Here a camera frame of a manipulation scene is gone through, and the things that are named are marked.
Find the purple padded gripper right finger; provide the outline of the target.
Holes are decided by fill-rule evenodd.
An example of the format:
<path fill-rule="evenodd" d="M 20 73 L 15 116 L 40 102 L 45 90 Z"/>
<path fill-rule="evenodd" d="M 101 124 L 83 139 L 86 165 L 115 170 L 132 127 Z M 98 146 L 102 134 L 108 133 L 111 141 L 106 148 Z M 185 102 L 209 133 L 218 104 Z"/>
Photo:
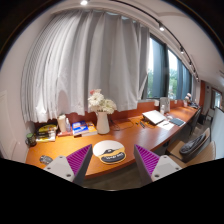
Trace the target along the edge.
<path fill-rule="evenodd" d="M 134 157 L 143 185 L 181 170 L 181 167 L 169 156 L 159 156 L 139 145 L 134 145 Z"/>

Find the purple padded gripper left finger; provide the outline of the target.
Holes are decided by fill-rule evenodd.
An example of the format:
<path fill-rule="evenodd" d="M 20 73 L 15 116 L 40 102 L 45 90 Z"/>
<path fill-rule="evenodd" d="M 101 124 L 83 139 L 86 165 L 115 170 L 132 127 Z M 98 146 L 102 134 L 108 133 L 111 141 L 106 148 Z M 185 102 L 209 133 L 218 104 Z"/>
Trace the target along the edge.
<path fill-rule="evenodd" d="M 81 186 L 91 157 L 92 145 L 87 145 L 67 157 L 58 156 L 44 170 Z"/>

